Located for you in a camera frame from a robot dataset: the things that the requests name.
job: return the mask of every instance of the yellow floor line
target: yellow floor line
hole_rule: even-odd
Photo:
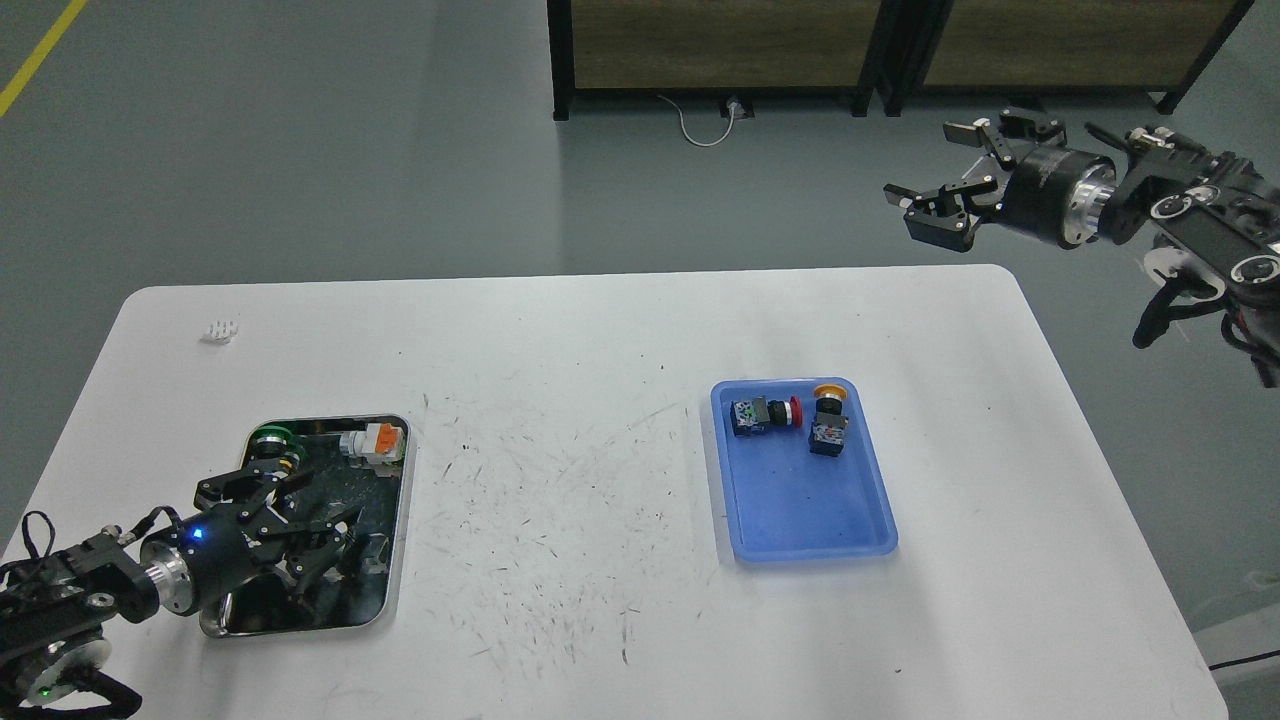
[[[54,27],[49,28],[45,37],[40,38],[40,45],[36,45],[36,49],[31,51],[31,56],[27,58],[27,61],[18,68],[18,74],[13,76],[9,85],[4,86],[4,90],[0,91],[0,118],[9,111],[9,106],[18,99],[18,94],[22,92],[22,88],[27,87],[27,82],[31,79],[31,76],[36,74],[36,70],[40,69],[40,64],[49,56],[54,45],[58,45],[58,41],[63,37],[63,33],[67,32],[67,28],[70,27],[76,15],[84,9],[86,3],[88,3],[88,0],[72,0],[67,5],[63,14],[58,15],[58,20],[54,22]]]

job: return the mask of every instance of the black metal frame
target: black metal frame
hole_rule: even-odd
[[[933,54],[938,49],[942,33],[946,29],[947,18],[955,0],[908,0],[906,17],[916,19],[913,27],[901,24],[895,28],[895,46],[891,56],[884,59],[884,73],[879,79],[878,90],[884,99],[884,114],[899,117],[902,114],[902,105],[909,96],[915,95],[974,95],[991,94],[1001,96],[1038,97],[1047,95],[1125,95],[1134,92],[1164,92],[1164,97],[1156,102],[1156,110],[1167,115],[1178,108],[1178,102],[1187,95],[1192,85],[1208,65],[1213,55],[1226,42],[1228,36],[1244,18],[1244,14],[1253,6],[1253,0],[1236,0],[1228,12],[1217,31],[1204,45],[1196,61],[1188,68],[1183,81],[1175,86],[1010,86],[1010,85],[973,85],[973,86],[947,86],[924,87],[924,78],[933,64]]]
[[[883,74],[882,64],[902,4],[904,0],[881,0],[879,12],[876,14],[876,24],[872,27],[867,56],[863,59],[863,69],[855,86],[579,88],[576,87],[576,76],[573,72],[572,3],[571,0],[547,0],[547,26],[550,37],[552,58],[552,92],[554,96],[552,118],[567,120],[570,106],[573,104],[575,97],[636,97],[659,94],[684,97],[710,96],[719,100],[730,95],[736,95],[745,105],[749,105],[754,97],[765,96],[847,96],[850,114],[861,118],[867,115],[872,95],[876,92],[876,83]]]

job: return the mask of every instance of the robotic arm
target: robotic arm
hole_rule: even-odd
[[[886,184],[884,197],[906,211],[913,238],[957,252],[973,247],[984,223],[1073,249],[1097,238],[1121,245],[1149,220],[1158,234],[1143,266],[1161,288],[1134,346],[1149,346],[1172,320],[1222,313],[1222,338],[1275,387],[1280,188],[1248,159],[1211,152],[1167,128],[1140,127],[1124,138],[1085,128],[1125,154],[1123,181],[1110,158],[1068,147],[1060,120],[1009,108],[998,124],[943,126],[947,141],[986,151],[957,182],[925,192]]]
[[[128,717],[142,698],[101,673],[111,646],[102,624],[115,618],[141,623],[161,607],[193,615],[246,583],[262,582],[306,611],[306,591],[352,544],[360,507],[333,509],[321,519],[294,518],[292,493],[307,486],[302,448],[266,429],[251,441],[244,468],[201,480],[196,515],[182,519],[156,507],[129,532],[118,527],[65,550],[37,552],[0,566],[0,717],[79,720]],[[161,515],[169,527],[146,534]],[[140,559],[127,552],[142,538]],[[49,703],[90,692],[106,703],[54,710]]]

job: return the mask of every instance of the black cylindrical joint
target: black cylindrical joint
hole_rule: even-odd
[[[252,460],[266,460],[270,457],[280,457],[289,448],[289,445],[278,437],[264,437],[253,441],[250,447],[250,457]]]
[[[800,409],[800,400],[791,396],[791,400],[771,400],[769,407],[769,423],[778,425],[780,428],[792,427],[799,428],[800,423],[804,420],[804,411]]]
[[[146,542],[177,548],[189,575],[192,602],[178,611],[195,615],[257,575],[248,539],[236,520],[219,505],[183,520],[179,530],[152,533]]]
[[[1039,146],[1014,168],[996,222],[1042,242],[1075,247],[1062,237],[1062,225],[1075,186],[1096,165],[1115,168],[1102,155]]]

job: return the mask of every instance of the white table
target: white table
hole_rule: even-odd
[[[708,395],[810,375],[858,386],[900,547],[739,564]],[[419,438],[394,615],[113,621],[140,717],[1226,717],[995,266],[150,288],[31,507],[65,546],[189,509],[261,421],[366,413]]]

